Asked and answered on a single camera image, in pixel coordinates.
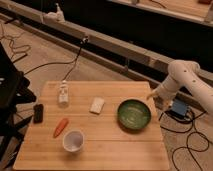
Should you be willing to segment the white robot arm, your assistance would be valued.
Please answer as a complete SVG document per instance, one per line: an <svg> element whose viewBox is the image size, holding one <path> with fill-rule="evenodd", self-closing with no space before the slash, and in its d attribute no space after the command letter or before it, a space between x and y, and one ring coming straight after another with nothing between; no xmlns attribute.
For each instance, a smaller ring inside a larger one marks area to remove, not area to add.
<svg viewBox="0 0 213 171"><path fill-rule="evenodd" d="M198 77L200 65L195 61L173 60L168 65L168 75L147 98L160 97L163 107L185 87L208 114L213 114L213 88Z"/></svg>

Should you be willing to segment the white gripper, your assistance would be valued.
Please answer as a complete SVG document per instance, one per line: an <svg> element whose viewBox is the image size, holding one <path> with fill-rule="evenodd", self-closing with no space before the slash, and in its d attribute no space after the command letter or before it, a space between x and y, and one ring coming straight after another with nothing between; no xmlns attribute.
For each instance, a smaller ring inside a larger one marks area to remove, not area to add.
<svg viewBox="0 0 213 171"><path fill-rule="evenodd" d="M168 100L170 97L170 92L164 86L159 85L147 96L148 99L157 97L160 97L163 100Z"/></svg>

